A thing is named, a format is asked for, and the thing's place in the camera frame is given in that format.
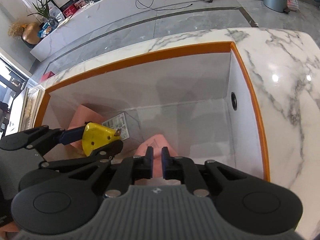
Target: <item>dried flower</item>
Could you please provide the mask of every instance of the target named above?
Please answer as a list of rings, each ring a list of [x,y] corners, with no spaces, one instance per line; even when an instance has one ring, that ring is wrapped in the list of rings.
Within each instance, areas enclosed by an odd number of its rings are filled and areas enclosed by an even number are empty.
[[[22,22],[16,21],[10,25],[8,35],[13,37],[20,37],[22,36],[24,29],[27,26],[27,24],[23,24]]]

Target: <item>yellow object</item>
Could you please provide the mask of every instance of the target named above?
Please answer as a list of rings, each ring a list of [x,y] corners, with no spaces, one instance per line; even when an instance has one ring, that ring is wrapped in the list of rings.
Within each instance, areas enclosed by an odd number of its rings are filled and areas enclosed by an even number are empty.
[[[120,140],[121,137],[118,134],[119,132],[116,130],[89,122],[82,135],[82,148],[85,155],[89,156],[93,150],[113,141]]]

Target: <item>marble floor tile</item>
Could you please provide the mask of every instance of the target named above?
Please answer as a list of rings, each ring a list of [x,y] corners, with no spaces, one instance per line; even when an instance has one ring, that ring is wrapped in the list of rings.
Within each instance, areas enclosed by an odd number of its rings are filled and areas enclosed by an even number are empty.
[[[182,9],[176,9],[176,10],[168,10],[168,9],[174,9],[174,8],[181,8],[184,6],[188,6],[188,7],[182,8]],[[212,3],[207,3],[205,1],[195,1],[195,2],[179,3],[179,4],[169,5],[166,7],[157,8],[157,9],[161,9],[161,11],[157,11],[157,16],[175,13],[175,12],[181,12],[181,11],[202,9],[202,8],[238,7],[238,6],[241,6],[241,5],[237,0],[213,0]]]
[[[77,63],[131,44],[153,39],[155,21],[109,34],[84,46]]]
[[[305,32],[320,46],[320,9],[303,2],[299,2],[299,6],[300,11],[289,14],[279,13],[269,8],[247,7],[245,10],[259,27]]]
[[[237,0],[242,7],[267,8],[261,0]]]
[[[112,30],[118,29],[120,27],[126,26],[128,24],[132,24],[135,22],[139,22],[145,19],[150,19],[156,16],[156,11],[146,11],[146,12],[141,12],[126,18],[123,18],[121,20],[118,20],[116,22],[110,23],[108,25],[105,25],[95,31],[92,32],[92,35],[90,36],[90,40],[106,33],[106,32],[110,32]]]
[[[155,38],[207,29],[250,27],[238,10],[203,11],[156,20]]]
[[[64,55],[63,57],[57,60],[54,60],[49,64],[47,72],[52,71],[53,73],[58,74],[63,70],[66,70],[68,68],[75,66],[78,62],[78,59],[83,49],[84,49],[84,46],[73,50],[72,52]]]
[[[36,60],[30,69],[30,73],[32,74],[31,78],[35,82],[39,82],[41,76],[51,70],[51,68],[49,69],[49,67],[52,64],[52,62],[54,62],[57,58],[61,57],[61,55],[63,55],[64,53],[67,53],[67,52],[71,51],[72,49],[74,49],[75,47],[77,47],[78,45],[81,45],[84,42],[88,41],[90,36],[91,36],[91,33],[80,37],[79,39],[73,41],[72,43],[70,43],[67,46],[63,47],[62,49],[58,50],[56,53],[52,54],[50,57],[46,58],[42,62]],[[76,54],[71,54],[70,57],[76,57]]]

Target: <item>product label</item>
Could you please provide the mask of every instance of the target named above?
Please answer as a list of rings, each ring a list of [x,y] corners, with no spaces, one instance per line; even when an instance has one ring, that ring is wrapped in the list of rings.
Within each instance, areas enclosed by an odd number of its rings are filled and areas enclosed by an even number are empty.
[[[118,114],[117,116],[109,120],[106,120],[105,122],[102,123],[102,125],[114,130],[121,129],[122,140],[130,138],[124,113]]]

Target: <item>white box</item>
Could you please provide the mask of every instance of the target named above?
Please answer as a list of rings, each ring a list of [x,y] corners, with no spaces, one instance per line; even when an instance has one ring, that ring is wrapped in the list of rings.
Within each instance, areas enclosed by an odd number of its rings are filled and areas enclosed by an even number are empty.
[[[144,139],[141,135],[139,121],[122,112],[102,123],[103,126],[114,130],[121,129],[121,140],[123,141],[123,150],[121,155],[136,150]]]

